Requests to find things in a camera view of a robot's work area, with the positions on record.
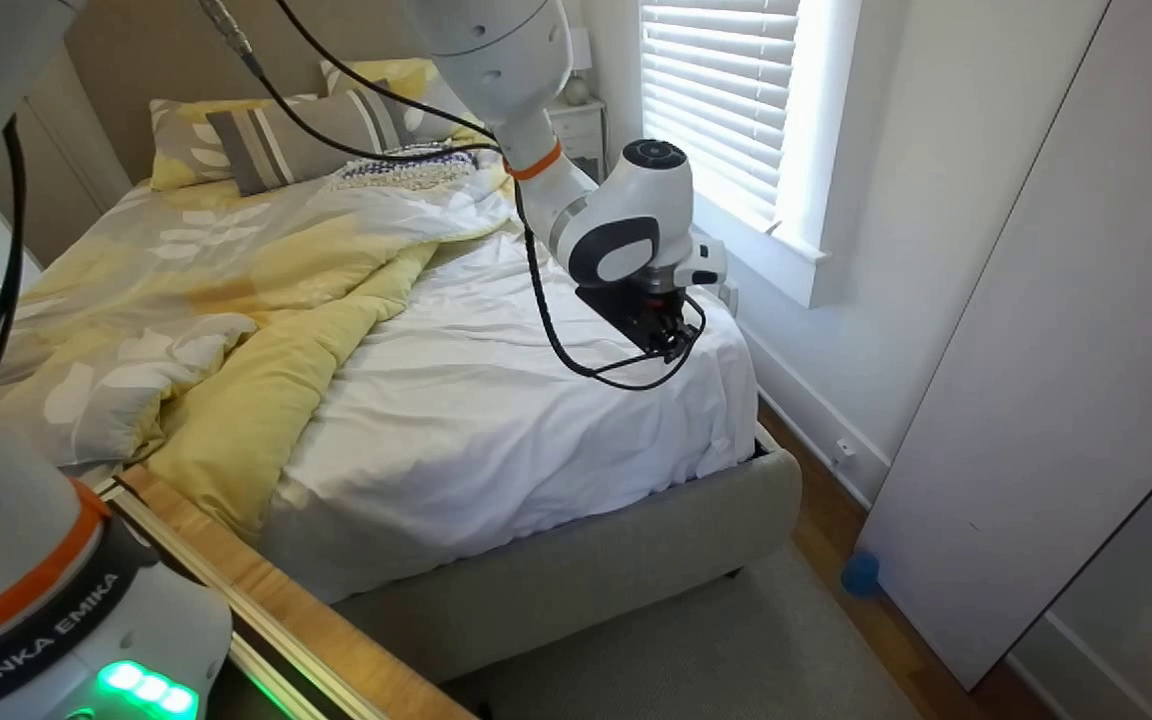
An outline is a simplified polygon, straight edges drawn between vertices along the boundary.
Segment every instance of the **pillow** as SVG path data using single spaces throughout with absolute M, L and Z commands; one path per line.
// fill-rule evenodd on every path
M 371 94 L 335 94 L 299 100 L 294 110 L 305 116 L 305 124 L 342 146 L 366 152 L 393 152 L 401 146 L 382 97 Z M 347 162 L 347 152 L 299 131 L 278 103 L 207 112 L 207 130 L 219 139 L 229 178 L 244 197 L 330 178 Z
M 207 124 L 207 112 L 255 110 L 265 100 L 154 100 L 154 174 L 149 189 L 187 189 L 229 180 L 229 158 Z
M 384 83 L 396 97 L 410 97 L 410 100 L 419 100 L 419 103 L 432 103 L 442 112 L 454 112 L 454 116 L 479 124 L 432 62 L 419 62 L 419 55 L 414 55 L 414 62 L 354 62 L 347 68 L 371 83 Z M 354 75 L 345 75 L 330 62 L 319 63 L 319 71 L 323 71 L 330 94 L 360 89 Z M 463 124 L 447 124 L 426 110 L 414 110 L 414 103 L 401 103 L 390 97 L 382 97 L 382 100 L 384 100 L 396 131 L 401 131 L 401 146 L 479 139 L 479 131 L 463 130 Z

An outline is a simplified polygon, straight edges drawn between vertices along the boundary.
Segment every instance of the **black cable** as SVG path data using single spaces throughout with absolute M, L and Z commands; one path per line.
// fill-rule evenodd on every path
M 9 146 L 9 169 L 14 169 L 14 250 L 9 250 L 3 280 L 0 280 L 0 365 L 3 365 L 3 351 L 9 351 L 9 340 L 14 340 L 15 300 L 20 300 L 20 273 L 25 273 L 27 180 L 25 180 L 25 148 L 20 148 L 15 116 L 3 130 L 3 146 Z
M 354 146 L 342 146 L 335 136 L 323 136 L 319 130 L 314 130 L 283 97 L 281 89 L 270 79 L 270 71 L 261 68 L 255 54 L 244 54 L 241 55 L 248 63 L 248 71 L 261 79 L 261 89 L 289 112 L 289 122 L 310 131 L 314 139 L 345 152 L 345 158 L 366 158 L 366 162 L 382 162 L 382 163 L 426 163 L 426 162 L 445 162 L 445 158 L 463 158 L 463 152 L 478 152 L 478 148 L 498 148 L 498 146 L 458 146 L 458 148 L 436 148 L 436 152 L 410 152 L 410 158 L 390 158 L 390 152 L 370 152 L 370 148 L 354 148 Z
M 314 139 L 319 139 L 319 146 L 330 146 L 330 148 L 335 148 L 335 152 L 345 152 L 345 158 L 366 158 L 366 162 L 382 162 L 382 163 L 426 163 L 426 162 L 445 162 L 445 158 L 460 158 L 460 152 L 471 152 L 471 148 L 491 148 L 491 152 L 502 152 L 502 146 L 460 146 L 460 148 L 436 148 L 436 152 L 414 152 L 414 158 L 384 158 L 384 152 L 366 152 L 366 148 L 342 146 L 342 139 L 323 136 L 319 130 L 314 130 L 314 124 L 281 97 L 281 89 L 270 79 L 261 55 L 255 55 L 255 50 L 251 50 L 251 40 L 244 37 L 244 28 L 236 23 L 236 17 L 229 14 L 223 0 L 202 0 L 202 10 L 211 17 L 218 31 L 219 31 L 219 37 L 233 46 L 233 54 L 248 63 L 248 71 L 261 79 L 261 89 L 289 112 L 289 122 L 294 122 L 299 131 L 310 131 Z M 342 62 L 299 23 L 299 17 L 296 17 L 283 0 L 281 0 L 281 10 L 283 10 L 283 17 L 289 17 L 289 23 L 294 23 L 330 63 L 335 63 L 345 75 L 360 79 L 347 63 L 342 63 Z M 418 100 L 410 100 L 410 97 L 396 97 L 396 94 L 390 94 L 390 89 L 382 89 L 382 83 L 370 83 L 370 89 L 377 89 L 377 94 L 384 94 L 384 97 L 393 97 L 393 100 L 401 100 L 401 103 L 414 103 L 414 110 L 432 112 L 428 103 L 418 103 Z M 652 387 L 668 386 L 668 379 L 689 365 L 692 346 L 698 346 L 698 338 L 703 333 L 703 310 L 701 310 L 692 297 L 685 297 L 685 300 L 701 313 L 701 333 L 685 340 L 685 351 L 678 355 L 678 365 L 673 365 L 665 375 L 656 375 L 652 386 L 619 386 L 619 379 L 607 379 L 603 372 L 630 369 L 630 365 L 646 365 L 646 359 L 652 359 L 656 351 L 646 351 L 646 355 L 631 355 L 631 359 L 616 359 L 616 365 L 603 365 L 603 369 L 588 369 L 588 365 L 580 365 L 580 359 L 570 355 L 565 340 L 560 340 L 556 330 L 552 330 L 552 313 L 548 313 L 548 300 L 545 300 L 536 234 L 534 234 L 534 226 L 529 226 L 526 183 L 522 183 L 522 180 L 511 183 L 511 206 L 518 206 L 518 218 L 522 218 L 522 226 L 526 226 L 529 275 L 534 275 L 534 297 L 536 297 L 539 330 L 545 330 L 548 350 L 560 355 L 560 365 L 565 365 L 570 372 L 577 372 L 577 375 L 601 379 L 601 386 L 619 387 L 619 392 L 652 392 Z
M 442 122 L 447 122 L 447 124 L 460 124 L 460 130 L 471 130 L 471 131 L 498 139 L 498 131 L 488 131 L 484 124 L 471 124 L 471 122 L 463 122 L 463 116 L 458 116 L 458 112 L 419 103 L 418 97 L 401 97 L 401 94 L 393 94 L 393 89 L 384 89 L 384 83 L 366 79 L 366 75 L 360 75 L 358 68 L 347 68 L 335 54 L 330 54 L 330 46 L 319 46 L 318 31 L 310 31 L 310 23 L 294 14 L 289 0 L 281 0 L 281 14 L 289 17 L 289 23 L 296 28 L 296 37 L 299 37 L 310 50 L 318 50 L 335 71 L 345 71 L 347 79 L 366 83 L 370 94 L 390 97 L 390 100 L 396 100 L 396 103 L 414 103 L 414 110 L 419 110 L 419 112 L 428 112 L 428 116 L 442 116 Z
M 616 365 L 603 365 L 603 369 L 588 369 L 565 350 L 560 333 L 552 330 L 548 300 L 545 300 L 539 254 L 536 254 L 536 234 L 529 226 L 526 183 L 511 183 L 511 206 L 518 206 L 522 226 L 526 226 L 529 275 L 534 275 L 539 330 L 545 330 L 548 350 L 560 355 L 560 365 L 570 372 L 577 372 L 577 375 L 601 379 L 601 386 L 619 387 L 619 392 L 652 392 L 652 387 L 668 386 L 692 359 L 698 338 L 703 333 L 703 310 L 689 297 L 689 306 L 701 313 L 701 333 L 685 346 L 685 351 L 678 355 L 678 365 L 665 375 L 656 375 L 652 386 L 607 379 L 607 369 L 630 369 L 630 365 L 652 359 L 652 351 L 648 355 L 631 355 L 631 359 L 616 359 Z

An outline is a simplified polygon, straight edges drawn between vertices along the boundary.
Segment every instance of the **rumpled sheet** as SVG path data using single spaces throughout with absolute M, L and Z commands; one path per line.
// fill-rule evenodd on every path
M 248 538 L 335 369 L 432 254 L 511 226 L 491 158 L 149 197 L 20 306 L 0 430 L 66 472 L 149 462 Z

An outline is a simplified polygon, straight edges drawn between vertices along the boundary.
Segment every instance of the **gray upholstered bed base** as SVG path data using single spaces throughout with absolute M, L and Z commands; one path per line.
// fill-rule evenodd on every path
M 787 545 L 798 462 L 762 438 L 762 458 L 436 570 L 335 607 L 432 681 L 545 648 L 614 616 L 662 603 Z

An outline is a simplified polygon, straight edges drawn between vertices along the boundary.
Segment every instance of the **white bedsheet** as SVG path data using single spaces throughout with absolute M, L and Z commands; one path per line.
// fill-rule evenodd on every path
M 545 285 L 572 355 L 636 351 L 556 267 Z M 748 462 L 754 359 L 726 306 L 698 300 L 709 333 L 689 369 L 656 392 L 616 392 L 552 355 L 511 235 L 447 258 L 335 375 L 265 551 L 342 600 Z

